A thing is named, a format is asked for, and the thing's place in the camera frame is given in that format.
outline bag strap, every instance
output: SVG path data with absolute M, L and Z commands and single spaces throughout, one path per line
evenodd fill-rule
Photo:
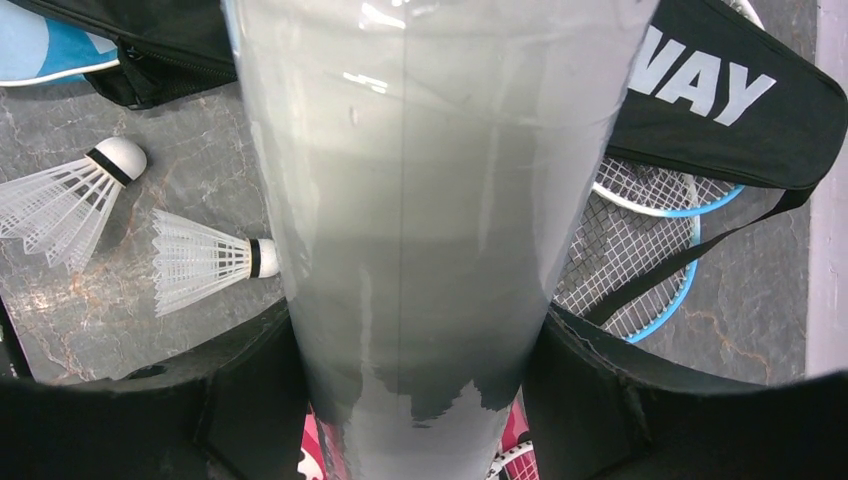
M 756 220 L 742 225 L 741 227 L 732 228 L 722 232 L 706 242 L 689 247 L 686 250 L 682 250 L 666 258 L 651 270 L 630 280 L 617 290 L 608 294 L 600 301 L 600 303 L 595 305 L 584 316 L 584 318 L 598 327 L 602 326 L 619 308 L 627 305 L 658 283 L 670 277 L 674 274 L 674 272 L 684 268 L 694 260 L 697 260 L 728 236 L 742 230 L 745 227 L 769 219 L 779 213 L 788 212 L 789 210 L 800 207 L 807 202 L 807 199 L 810 198 L 810 195 L 812 195 L 815 188 L 816 187 L 814 185 L 805 190 L 786 190 L 783 193 L 783 196 L 780 197 L 780 200 L 778 200 L 777 204 Z

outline grey marble surface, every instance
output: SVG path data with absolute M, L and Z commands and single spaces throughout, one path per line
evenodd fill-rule
M 0 181 L 80 158 L 124 135 L 147 172 L 122 192 L 83 274 L 48 269 L 0 243 L 0 295 L 38 380 L 120 377 L 232 328 L 283 295 L 279 277 L 236 284 L 155 318 L 151 209 L 239 236 L 268 236 L 238 87 L 147 112 L 112 105 L 86 85 L 0 89 Z
M 815 0 L 751 0 L 766 30 L 812 61 Z M 780 192 L 748 188 L 704 215 L 709 238 L 768 211 Z M 809 204 L 738 232 L 708 253 L 680 310 L 639 345 L 677 363 L 762 384 L 803 377 Z
M 807 58 L 815 0 L 753 0 L 766 28 Z M 0 242 L 0 296 L 38 380 L 120 377 L 203 342 L 283 295 L 279 278 L 237 284 L 196 306 L 153 315 L 150 210 L 166 209 L 230 234 L 267 234 L 238 87 L 130 112 L 86 85 L 0 89 L 0 182 L 79 158 L 125 135 L 149 171 L 121 195 L 86 272 L 48 269 Z M 703 218 L 709 236 L 768 209 L 775 192 L 747 189 Z M 726 240 L 701 262 L 678 313 L 640 345 L 678 363 L 759 383 L 800 377 L 804 365 L 809 212 L 784 214 Z

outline shuttlecock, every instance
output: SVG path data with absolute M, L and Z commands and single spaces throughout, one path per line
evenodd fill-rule
M 112 137 L 85 157 L 0 185 L 0 238 L 20 238 L 27 254 L 82 271 L 121 190 L 147 168 L 138 145 Z
M 157 317 L 246 278 L 280 273 L 272 240 L 240 239 L 161 210 L 153 214 Z

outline grey cylindrical tube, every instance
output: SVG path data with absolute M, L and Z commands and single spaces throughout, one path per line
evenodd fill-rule
M 332 478 L 486 475 L 656 3 L 225 1 Z

